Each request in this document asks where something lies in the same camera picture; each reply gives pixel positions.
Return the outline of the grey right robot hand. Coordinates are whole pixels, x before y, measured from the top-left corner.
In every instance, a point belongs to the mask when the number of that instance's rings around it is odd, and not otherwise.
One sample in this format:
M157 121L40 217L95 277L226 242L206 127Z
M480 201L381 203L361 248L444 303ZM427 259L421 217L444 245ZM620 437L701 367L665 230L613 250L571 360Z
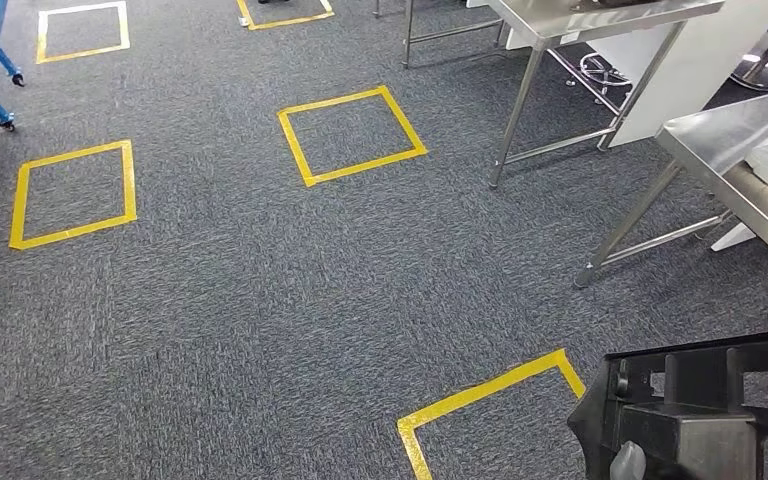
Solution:
M611 480L643 480L646 472L644 450L633 441L625 441L609 467Z

